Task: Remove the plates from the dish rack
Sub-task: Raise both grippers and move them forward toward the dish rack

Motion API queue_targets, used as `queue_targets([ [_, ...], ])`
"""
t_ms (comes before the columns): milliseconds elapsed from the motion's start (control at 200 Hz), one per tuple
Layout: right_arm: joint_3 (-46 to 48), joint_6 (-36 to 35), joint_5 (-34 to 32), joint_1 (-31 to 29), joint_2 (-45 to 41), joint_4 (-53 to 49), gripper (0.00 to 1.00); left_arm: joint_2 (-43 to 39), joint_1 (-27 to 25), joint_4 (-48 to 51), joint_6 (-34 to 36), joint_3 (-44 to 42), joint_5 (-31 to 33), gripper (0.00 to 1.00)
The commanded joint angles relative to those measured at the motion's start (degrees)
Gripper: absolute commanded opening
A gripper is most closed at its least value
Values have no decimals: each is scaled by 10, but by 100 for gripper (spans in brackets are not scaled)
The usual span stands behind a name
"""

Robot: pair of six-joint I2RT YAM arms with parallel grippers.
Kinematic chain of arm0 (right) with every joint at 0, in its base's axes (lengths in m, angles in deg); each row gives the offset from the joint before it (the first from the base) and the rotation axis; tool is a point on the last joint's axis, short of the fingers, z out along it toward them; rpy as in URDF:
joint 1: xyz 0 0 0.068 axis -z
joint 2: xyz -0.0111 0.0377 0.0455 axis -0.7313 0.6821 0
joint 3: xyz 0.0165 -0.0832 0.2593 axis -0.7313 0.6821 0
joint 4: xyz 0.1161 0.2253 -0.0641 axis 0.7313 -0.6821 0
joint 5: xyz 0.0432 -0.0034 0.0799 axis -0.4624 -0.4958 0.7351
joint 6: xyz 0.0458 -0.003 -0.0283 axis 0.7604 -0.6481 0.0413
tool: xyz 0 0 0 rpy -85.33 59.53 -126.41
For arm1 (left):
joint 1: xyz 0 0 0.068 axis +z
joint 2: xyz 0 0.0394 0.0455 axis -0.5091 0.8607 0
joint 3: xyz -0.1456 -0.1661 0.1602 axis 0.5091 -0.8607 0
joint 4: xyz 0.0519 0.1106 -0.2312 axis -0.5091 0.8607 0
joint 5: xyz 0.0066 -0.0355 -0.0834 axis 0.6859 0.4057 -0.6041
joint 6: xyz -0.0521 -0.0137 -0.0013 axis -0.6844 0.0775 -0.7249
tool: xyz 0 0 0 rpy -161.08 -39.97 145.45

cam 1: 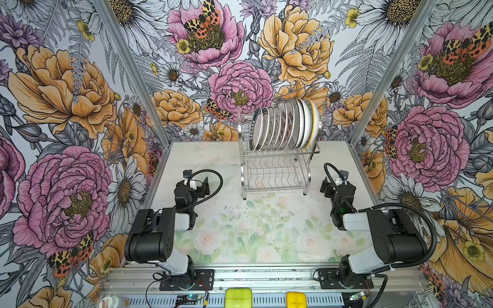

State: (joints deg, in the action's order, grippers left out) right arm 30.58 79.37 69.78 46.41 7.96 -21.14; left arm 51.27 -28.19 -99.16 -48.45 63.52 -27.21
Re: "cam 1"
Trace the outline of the green red rimmed white plate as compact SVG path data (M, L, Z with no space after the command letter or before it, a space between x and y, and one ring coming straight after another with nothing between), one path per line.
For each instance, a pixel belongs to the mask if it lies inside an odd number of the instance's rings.
M254 113L254 117L250 127L250 149L252 151L258 149L262 131L263 131L263 110L257 109Z

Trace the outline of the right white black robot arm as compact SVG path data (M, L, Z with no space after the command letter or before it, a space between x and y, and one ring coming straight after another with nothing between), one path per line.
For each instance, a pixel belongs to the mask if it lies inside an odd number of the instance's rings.
M434 254L437 233L429 218L403 203L357 209L353 205L356 187L334 165L324 164L324 171L321 191L331 200L334 226L371 236L369 247L341 258L336 277L343 287L363 283L370 275L420 265Z

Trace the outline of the chrome wire dish rack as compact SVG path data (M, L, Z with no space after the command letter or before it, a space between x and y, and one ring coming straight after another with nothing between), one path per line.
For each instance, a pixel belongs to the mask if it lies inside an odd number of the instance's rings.
M238 118L242 199L246 200L249 194L277 191L301 191L307 195L312 180L310 164L313 156L320 153L318 142L307 150L252 151L252 118Z

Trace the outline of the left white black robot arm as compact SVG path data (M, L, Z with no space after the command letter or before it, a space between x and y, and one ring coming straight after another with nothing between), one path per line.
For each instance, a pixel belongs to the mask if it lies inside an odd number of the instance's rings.
M153 264L163 270L160 289L164 291L191 290L198 284L192 258L174 247L174 238L177 232L194 228L198 218L195 206L210 195L208 179L194 179L200 173L184 171L183 180L173 191L173 207L139 210L125 243L127 261Z

